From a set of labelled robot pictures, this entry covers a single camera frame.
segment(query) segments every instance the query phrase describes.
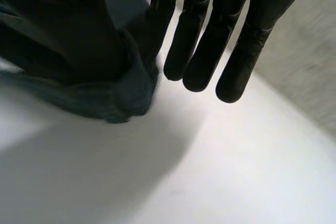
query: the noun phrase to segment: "gray fabric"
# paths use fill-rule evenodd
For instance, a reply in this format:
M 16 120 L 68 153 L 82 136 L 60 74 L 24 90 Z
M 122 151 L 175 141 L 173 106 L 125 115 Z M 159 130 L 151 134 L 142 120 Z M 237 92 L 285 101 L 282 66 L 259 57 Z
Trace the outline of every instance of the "gray fabric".
M 45 102 L 87 118 L 108 123 L 124 123 L 131 116 L 145 115 L 155 89 L 158 71 L 154 63 L 145 66 L 132 37 L 124 32 L 128 43 L 131 67 L 114 83 L 95 82 L 72 87 L 24 73 L 0 71 L 0 81 L 13 84 Z
M 122 27 L 146 8 L 145 0 L 106 0 L 106 2 L 117 27 Z M 11 20 L 14 25 L 24 24 L 18 22 L 17 18 Z M 16 27 L 16 30 L 23 31 L 23 34 L 31 35 L 30 37 L 40 41 L 34 30 L 25 25 Z M 142 61 L 135 42 L 126 31 L 121 35 L 128 44 L 131 66 L 116 82 L 95 82 L 66 87 L 51 80 L 6 70 L 0 70 L 0 82 L 25 89 L 41 100 L 79 116 L 101 119 L 108 123 L 127 122 L 131 116 L 144 115 L 150 108 L 158 69 L 155 62 Z

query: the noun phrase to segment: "black glove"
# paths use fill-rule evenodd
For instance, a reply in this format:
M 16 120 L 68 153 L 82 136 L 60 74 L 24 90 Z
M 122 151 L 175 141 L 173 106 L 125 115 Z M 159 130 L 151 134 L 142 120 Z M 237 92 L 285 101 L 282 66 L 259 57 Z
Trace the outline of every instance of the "black glove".
M 203 91 L 210 82 L 246 0 L 214 0 L 209 24 L 195 50 L 209 1 L 184 0 L 164 66 L 169 80 L 183 79 L 186 88 L 194 92 Z M 242 96 L 275 23 L 294 1 L 251 0 L 236 47 L 217 84 L 219 99 L 232 103 Z M 145 17 L 138 18 L 146 28 L 131 33 L 138 41 L 142 54 L 148 54 L 151 48 L 154 48 L 153 54 L 159 51 L 174 7 L 175 0 L 151 0 Z

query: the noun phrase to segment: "gray wall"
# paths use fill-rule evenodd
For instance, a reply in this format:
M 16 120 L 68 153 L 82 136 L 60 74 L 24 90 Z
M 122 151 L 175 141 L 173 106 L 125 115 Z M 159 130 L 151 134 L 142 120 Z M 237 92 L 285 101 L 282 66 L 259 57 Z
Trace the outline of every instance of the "gray wall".
M 228 45 L 233 49 L 247 5 Z M 336 0 L 296 0 L 273 30 L 256 72 L 336 137 Z

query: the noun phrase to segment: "hand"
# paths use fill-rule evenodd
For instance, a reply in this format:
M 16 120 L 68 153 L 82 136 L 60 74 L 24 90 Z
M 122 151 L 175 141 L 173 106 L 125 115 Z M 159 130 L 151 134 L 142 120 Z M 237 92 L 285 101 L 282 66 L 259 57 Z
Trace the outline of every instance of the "hand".
M 164 66 L 166 77 L 173 81 L 183 79 L 184 85 L 191 91 L 203 91 L 227 46 L 245 1 L 214 0 L 209 24 L 194 51 L 209 0 L 184 0 Z M 242 96 L 276 21 L 294 1 L 251 0 L 236 47 L 217 84 L 216 94 L 219 99 L 232 103 Z M 174 7 L 175 0 L 151 0 L 151 6 L 143 22 L 140 22 L 145 26 L 142 31 L 146 32 L 138 32 L 140 29 L 131 32 L 143 48 L 142 54 L 148 54 L 151 48 L 155 49 L 153 54 L 159 51 Z

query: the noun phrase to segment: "white floor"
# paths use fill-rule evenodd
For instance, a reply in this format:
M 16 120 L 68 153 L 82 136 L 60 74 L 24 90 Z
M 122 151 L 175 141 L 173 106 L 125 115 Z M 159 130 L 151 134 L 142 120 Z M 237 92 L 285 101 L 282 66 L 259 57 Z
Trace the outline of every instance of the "white floor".
M 0 223 L 336 223 L 335 139 L 256 76 L 221 103 L 219 75 L 198 94 L 162 77 L 124 125 L 0 87 Z

